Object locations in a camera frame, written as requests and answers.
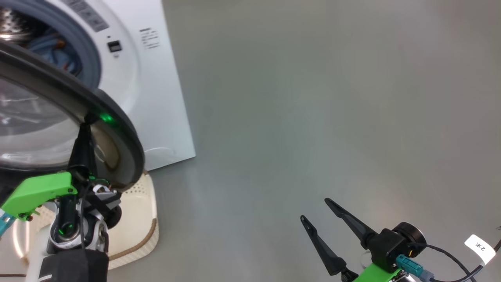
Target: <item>green bracket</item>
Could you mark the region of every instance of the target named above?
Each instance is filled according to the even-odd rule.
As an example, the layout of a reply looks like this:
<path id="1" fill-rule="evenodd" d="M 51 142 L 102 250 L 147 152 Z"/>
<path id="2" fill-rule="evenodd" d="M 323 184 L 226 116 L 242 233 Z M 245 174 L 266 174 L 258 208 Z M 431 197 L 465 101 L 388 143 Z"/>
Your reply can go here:
<path id="1" fill-rule="evenodd" d="M 401 269 L 388 273 L 375 264 L 369 265 L 353 282 L 388 282 L 392 280 Z"/>
<path id="2" fill-rule="evenodd" d="M 65 195 L 77 194 L 71 185 L 71 173 L 62 172 L 26 178 L 6 200 L 2 209 L 26 221 L 45 202 Z"/>

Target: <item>epoxy floor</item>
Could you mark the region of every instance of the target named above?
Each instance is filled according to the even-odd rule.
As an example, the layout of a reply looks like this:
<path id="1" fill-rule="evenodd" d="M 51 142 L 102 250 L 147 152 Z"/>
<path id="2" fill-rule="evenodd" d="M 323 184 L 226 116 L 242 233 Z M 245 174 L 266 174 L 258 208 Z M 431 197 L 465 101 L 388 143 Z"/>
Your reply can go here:
<path id="1" fill-rule="evenodd" d="M 501 3 L 166 0 L 197 157 L 153 171 L 161 238 L 110 281 L 328 276 L 303 226 L 360 271 L 330 197 L 419 227 L 470 269 L 501 238 Z M 463 276 L 432 250 L 418 261 Z M 495 259 L 477 280 L 499 281 Z"/>

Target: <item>door glass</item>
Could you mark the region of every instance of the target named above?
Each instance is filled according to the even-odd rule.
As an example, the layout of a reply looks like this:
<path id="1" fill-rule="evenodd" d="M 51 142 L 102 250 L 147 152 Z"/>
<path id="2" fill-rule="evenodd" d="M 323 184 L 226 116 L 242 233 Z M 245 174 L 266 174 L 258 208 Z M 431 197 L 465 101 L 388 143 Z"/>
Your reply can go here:
<path id="1" fill-rule="evenodd" d="M 64 164 L 77 132 L 63 111 L 0 78 L 0 164 Z"/>

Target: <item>white laundry basket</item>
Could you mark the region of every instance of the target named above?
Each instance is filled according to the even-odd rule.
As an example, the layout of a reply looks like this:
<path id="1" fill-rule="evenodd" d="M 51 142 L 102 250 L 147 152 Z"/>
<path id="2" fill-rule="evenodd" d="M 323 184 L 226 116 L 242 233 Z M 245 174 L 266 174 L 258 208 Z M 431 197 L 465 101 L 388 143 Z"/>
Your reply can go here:
<path id="1" fill-rule="evenodd" d="M 109 230 L 109 269 L 148 255 L 158 242 L 155 190 L 150 175 L 143 173 L 139 181 L 122 194 L 121 200 L 122 218 Z M 45 207 L 37 211 L 40 215 L 34 214 L 33 221 L 22 223 L 17 220 L 13 226 L 14 247 L 27 263 L 29 246 L 34 242 L 36 233 L 54 219 L 54 212 Z"/>

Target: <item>black cable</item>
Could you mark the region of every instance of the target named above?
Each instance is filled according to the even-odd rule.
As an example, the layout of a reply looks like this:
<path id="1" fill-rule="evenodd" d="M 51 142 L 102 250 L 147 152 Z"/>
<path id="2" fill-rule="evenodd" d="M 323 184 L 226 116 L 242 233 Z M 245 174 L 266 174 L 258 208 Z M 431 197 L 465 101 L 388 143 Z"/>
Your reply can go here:
<path id="1" fill-rule="evenodd" d="M 80 240 L 82 241 L 82 250 L 84 251 L 84 257 L 85 257 L 86 253 L 85 253 L 85 235 L 84 235 L 84 204 L 85 204 L 85 198 L 87 197 L 87 192 L 89 191 L 89 185 L 84 185 L 84 187 L 85 188 L 82 195 L 82 202 L 80 204 Z"/>
<path id="2" fill-rule="evenodd" d="M 497 252 L 499 251 L 499 248 L 501 248 L 501 240 L 499 240 L 499 242 L 496 244 L 496 246 L 494 247 L 494 251 Z"/>
<path id="3" fill-rule="evenodd" d="M 483 266 L 482 265 L 479 265 L 477 266 L 470 274 L 468 274 L 467 276 L 461 278 L 461 279 L 458 279 L 458 280 L 454 280 L 454 281 L 442 281 L 442 280 L 437 280 L 435 278 L 432 278 L 430 279 L 430 281 L 432 282 L 466 282 L 468 279 L 471 279 L 474 275 L 476 275 L 477 273 L 480 272 L 480 270 L 482 270 Z"/>
<path id="4" fill-rule="evenodd" d="M 26 277 L 26 274 L 0 274 L 0 277 Z"/>
<path id="5" fill-rule="evenodd" d="M 457 263 L 457 265 L 459 265 L 459 267 L 461 267 L 461 269 L 464 271 L 464 273 L 466 273 L 466 275 L 470 274 L 468 268 L 466 268 L 466 266 L 464 266 L 464 264 L 462 264 L 461 261 L 459 261 L 459 259 L 457 259 L 455 256 L 453 256 L 452 254 L 450 254 L 448 251 L 446 251 L 444 249 L 441 249 L 439 247 L 435 247 L 433 245 L 419 244 L 419 243 L 409 243 L 408 246 L 411 246 L 411 247 L 428 247 L 430 249 L 434 249 L 436 251 L 439 251 L 439 252 L 445 254 L 446 256 L 448 256 L 455 263 Z M 475 278 L 471 277 L 470 279 L 471 279 L 471 282 L 476 282 Z"/>

